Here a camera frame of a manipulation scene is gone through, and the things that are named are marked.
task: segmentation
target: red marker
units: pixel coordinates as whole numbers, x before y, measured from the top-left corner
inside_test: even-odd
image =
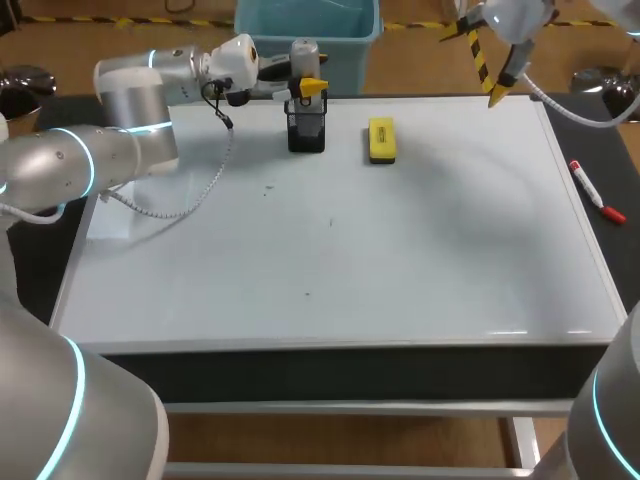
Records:
[[[596,187],[593,186],[593,183],[591,183],[591,180],[589,180],[589,177],[587,177],[587,174],[577,160],[571,160],[571,162],[569,163],[569,168],[578,179],[578,182],[580,182],[580,185],[582,185],[582,188],[584,188],[584,191],[587,192],[587,195],[589,196],[593,204],[598,207],[600,213],[602,213],[606,218],[611,220],[613,223],[617,223],[618,225],[622,225],[627,221],[627,217],[625,217],[615,208],[605,207],[604,202],[602,201],[602,197],[596,190]]]

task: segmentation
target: blue bin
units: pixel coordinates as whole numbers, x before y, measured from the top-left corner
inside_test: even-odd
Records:
[[[298,37],[313,38],[329,55],[322,78],[329,93],[362,92],[367,57],[382,33],[378,0],[238,0],[236,33],[248,33],[258,54],[288,53]]]

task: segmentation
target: yellow sponge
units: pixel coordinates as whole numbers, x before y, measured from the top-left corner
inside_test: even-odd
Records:
[[[393,118],[369,119],[369,160],[371,163],[395,163],[396,135]]]

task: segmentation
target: white tabletop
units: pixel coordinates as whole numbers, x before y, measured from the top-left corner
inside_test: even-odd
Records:
[[[228,113],[234,158],[192,216],[98,205],[60,333],[100,353],[549,345],[607,343],[624,319],[541,104],[332,100],[326,151],[310,155],[287,151],[282,105]],[[372,166],[366,128],[382,116],[398,158]],[[199,195],[226,141],[208,107],[171,117],[178,172],[132,192],[166,211]]]

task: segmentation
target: wooden floor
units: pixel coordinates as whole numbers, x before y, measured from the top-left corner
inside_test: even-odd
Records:
[[[182,0],[172,0],[180,4]],[[163,17],[162,0],[23,0],[27,15]],[[197,0],[190,18],[232,20],[233,0]],[[558,0],[560,20],[604,17],[586,0]],[[440,0],[381,0],[387,22],[440,21],[451,17]],[[30,63],[55,74],[61,95],[92,93],[92,71],[103,58],[150,48],[197,43],[212,49],[231,30],[96,24],[24,25],[0,38],[4,65]],[[436,29],[389,31],[373,45],[366,81],[369,93],[482,93],[465,37],[438,43]],[[480,33],[495,78],[508,48],[490,31]],[[545,28],[537,37],[531,77],[549,92],[567,91],[572,72],[594,65],[621,67],[630,41],[605,27]],[[517,91],[525,91],[522,86]],[[620,131],[640,166],[636,125]],[[563,419],[536,422],[541,450],[564,429]],[[172,461],[288,462],[372,465],[509,466],[498,419],[313,416],[171,417]]]

